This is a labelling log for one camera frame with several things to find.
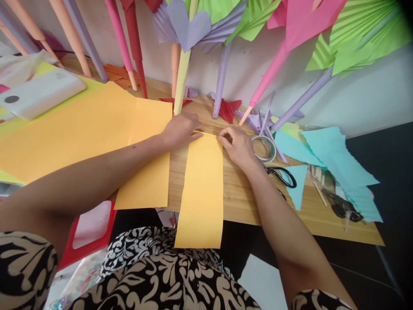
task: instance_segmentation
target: wooden table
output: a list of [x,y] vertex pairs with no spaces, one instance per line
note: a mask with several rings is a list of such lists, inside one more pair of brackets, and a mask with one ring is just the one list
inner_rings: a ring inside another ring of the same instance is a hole
[[[81,72],[77,59],[73,55],[67,55],[62,60],[67,68],[71,68],[77,72]],[[96,70],[92,63],[89,65],[92,69],[92,74],[99,80]],[[148,97],[152,100],[158,98],[170,98],[171,85],[146,79]],[[135,92],[132,89],[128,90],[136,97],[141,97],[140,87]],[[192,98],[194,102],[185,106],[184,112],[193,112],[199,115],[200,121],[205,125],[207,133],[217,135],[222,128],[228,124],[222,119],[213,119],[213,101],[203,95],[197,98]],[[239,118],[235,116],[234,123],[238,123]],[[242,128],[250,135],[254,135],[253,131],[244,124]],[[168,196],[168,210],[179,211],[181,205],[182,190],[184,186],[184,175],[186,167],[186,158],[188,149],[181,149],[171,153],[170,162],[170,186]],[[303,164],[299,161],[288,158],[291,165]],[[288,166],[278,158],[274,160],[272,165]],[[293,206],[291,198],[285,186],[275,177],[271,177],[276,186],[284,193],[290,206]],[[376,228],[375,223],[353,223],[350,222],[348,232],[345,233],[345,219],[337,217],[330,206],[326,207],[312,180],[307,177],[305,180],[304,192],[302,197],[301,212],[297,212],[298,216],[303,220],[308,229],[313,235],[325,236],[343,240],[357,241],[374,245],[384,245],[384,242]],[[247,223],[260,225],[256,203],[251,189],[251,185],[244,173],[232,163],[228,154],[224,151],[224,219],[239,223]]]

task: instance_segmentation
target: black scissors handle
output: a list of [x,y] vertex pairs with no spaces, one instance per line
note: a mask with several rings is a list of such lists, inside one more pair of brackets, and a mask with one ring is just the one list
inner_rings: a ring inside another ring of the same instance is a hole
[[[277,173],[277,170],[282,170],[284,171],[288,177],[290,178],[292,184],[290,184],[289,182],[287,182],[286,180],[283,179],[283,177],[281,175],[279,175]],[[289,188],[296,188],[297,187],[297,181],[294,178],[294,176],[291,174],[291,172],[289,172],[287,169],[282,168],[282,167],[267,167],[267,173],[270,174],[272,173],[273,175],[275,175],[282,183],[284,183],[285,186],[289,187]]]

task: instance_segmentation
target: scissors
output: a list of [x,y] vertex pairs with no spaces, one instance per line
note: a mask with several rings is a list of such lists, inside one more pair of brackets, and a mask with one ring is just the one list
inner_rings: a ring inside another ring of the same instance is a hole
[[[261,163],[261,166],[264,168],[264,170],[267,172],[267,174],[273,174],[275,175],[285,186],[289,187],[289,188],[296,188],[297,187],[297,181],[294,178],[294,176],[291,174],[291,172],[289,172],[287,169],[283,168],[283,167],[266,167],[262,161],[259,161]],[[279,174],[277,172],[277,170],[282,170],[285,172],[285,174],[289,177],[289,180],[285,180],[281,174]],[[285,201],[287,201],[287,198],[285,198],[285,195],[282,193],[282,191],[280,191],[278,189],[278,191],[280,192],[281,196],[283,196],[283,198],[285,199]]]

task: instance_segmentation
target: left hand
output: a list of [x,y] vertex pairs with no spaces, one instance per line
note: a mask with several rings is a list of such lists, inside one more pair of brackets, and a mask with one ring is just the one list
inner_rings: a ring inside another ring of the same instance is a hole
[[160,134],[170,150],[179,149],[203,136],[203,133],[194,133],[194,130],[204,131],[198,114],[181,113],[173,116]]

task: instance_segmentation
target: black and white patterned cloth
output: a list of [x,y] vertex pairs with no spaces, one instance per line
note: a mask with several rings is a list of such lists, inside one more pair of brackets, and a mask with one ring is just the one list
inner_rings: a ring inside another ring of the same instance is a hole
[[[108,248],[100,281],[65,309],[260,309],[212,249],[175,249],[176,231],[143,227]],[[1,309],[42,309],[57,270],[44,238],[0,233]],[[319,290],[300,292],[291,309],[350,309]]]

